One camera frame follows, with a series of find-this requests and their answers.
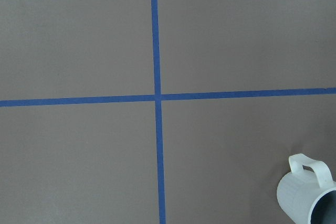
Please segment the white HOME mug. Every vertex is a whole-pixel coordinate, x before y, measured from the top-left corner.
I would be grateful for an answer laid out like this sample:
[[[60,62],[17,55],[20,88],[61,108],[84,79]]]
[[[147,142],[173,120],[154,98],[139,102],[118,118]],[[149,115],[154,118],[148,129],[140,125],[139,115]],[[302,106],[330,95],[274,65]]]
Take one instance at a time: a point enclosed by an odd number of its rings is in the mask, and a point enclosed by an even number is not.
[[[276,191],[280,208],[294,223],[335,223],[335,181],[329,167],[302,153],[288,161],[290,172]]]

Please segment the brown paper table cover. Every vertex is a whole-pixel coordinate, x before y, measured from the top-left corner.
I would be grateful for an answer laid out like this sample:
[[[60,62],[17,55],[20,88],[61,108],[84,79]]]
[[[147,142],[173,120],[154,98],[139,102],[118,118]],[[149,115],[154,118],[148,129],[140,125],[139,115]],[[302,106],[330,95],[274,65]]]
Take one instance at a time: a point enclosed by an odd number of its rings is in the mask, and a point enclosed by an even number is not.
[[[335,171],[335,0],[1,0],[1,223],[291,223]]]

